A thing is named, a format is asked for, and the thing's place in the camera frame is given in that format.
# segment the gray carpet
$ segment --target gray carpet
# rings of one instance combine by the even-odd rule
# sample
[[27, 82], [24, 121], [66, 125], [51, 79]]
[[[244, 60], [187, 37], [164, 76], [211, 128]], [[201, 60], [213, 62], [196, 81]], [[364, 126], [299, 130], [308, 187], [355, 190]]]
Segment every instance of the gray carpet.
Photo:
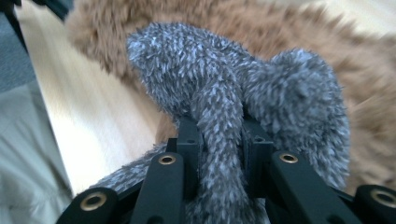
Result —
[[35, 72], [4, 13], [0, 13], [0, 93], [35, 80]]

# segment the gray knit fabric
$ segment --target gray knit fabric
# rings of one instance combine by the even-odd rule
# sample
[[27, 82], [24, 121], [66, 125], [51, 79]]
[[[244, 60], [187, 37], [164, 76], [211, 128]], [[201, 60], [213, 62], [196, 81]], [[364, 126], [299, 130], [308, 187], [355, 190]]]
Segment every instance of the gray knit fabric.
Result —
[[[187, 223], [265, 223], [263, 199], [244, 191], [238, 146], [243, 106], [274, 137], [278, 149], [302, 154], [324, 181], [345, 185], [349, 129], [333, 70], [303, 49], [265, 62], [239, 44], [183, 23], [152, 23], [129, 36], [129, 59], [148, 94], [178, 125], [197, 120], [208, 148]], [[156, 146], [97, 186], [122, 192], [144, 178]]]

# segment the stuffed toy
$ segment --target stuffed toy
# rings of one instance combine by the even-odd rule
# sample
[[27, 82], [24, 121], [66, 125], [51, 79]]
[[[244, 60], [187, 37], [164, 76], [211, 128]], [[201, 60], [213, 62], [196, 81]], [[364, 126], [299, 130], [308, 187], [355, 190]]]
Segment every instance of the stuffed toy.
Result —
[[[266, 218], [263, 199], [245, 192], [238, 157], [243, 108], [273, 136], [276, 148], [303, 155], [329, 186], [345, 186], [347, 115], [333, 70], [317, 54], [292, 49], [265, 62], [225, 37], [183, 23], [152, 23], [130, 35], [127, 47], [148, 95], [176, 126], [182, 116], [195, 119], [204, 138], [207, 150], [187, 223]], [[118, 192], [131, 187], [163, 150], [155, 147], [97, 186]]]
[[[138, 89], [144, 88], [129, 62], [126, 38], [152, 22], [205, 28], [262, 60], [287, 49], [317, 52], [344, 87], [351, 131], [346, 191], [354, 193], [362, 184], [396, 188], [396, 41], [355, 35], [354, 26], [341, 25], [341, 19], [330, 20], [323, 8], [300, 10], [257, 0], [75, 0], [65, 25], [76, 49]], [[158, 143], [175, 134], [172, 120], [163, 116]]]

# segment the brown fur rug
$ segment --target brown fur rug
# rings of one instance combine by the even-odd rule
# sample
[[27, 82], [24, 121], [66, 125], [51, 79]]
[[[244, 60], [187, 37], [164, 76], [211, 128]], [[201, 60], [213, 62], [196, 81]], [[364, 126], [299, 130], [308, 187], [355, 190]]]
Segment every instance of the brown fur rug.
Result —
[[[358, 185], [396, 189], [396, 40], [352, 34], [323, 9], [258, 4], [256, 0], [76, 0], [66, 20], [69, 39], [131, 87], [140, 87], [127, 60], [125, 37], [152, 21], [184, 21], [243, 44], [268, 59], [295, 47], [319, 53], [344, 86], [351, 123], [351, 175]], [[158, 140], [175, 135], [163, 116]]]

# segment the wooden floor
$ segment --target wooden floor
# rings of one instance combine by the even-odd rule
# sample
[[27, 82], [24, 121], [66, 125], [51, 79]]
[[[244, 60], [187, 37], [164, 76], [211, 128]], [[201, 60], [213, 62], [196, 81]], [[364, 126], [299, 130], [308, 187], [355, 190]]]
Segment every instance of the wooden floor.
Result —
[[[396, 34], [394, 0], [277, 2], [325, 5], [330, 15], [355, 20], [357, 32]], [[18, 16], [75, 194], [152, 148], [159, 122], [153, 103], [78, 54], [45, 8], [24, 1]]]

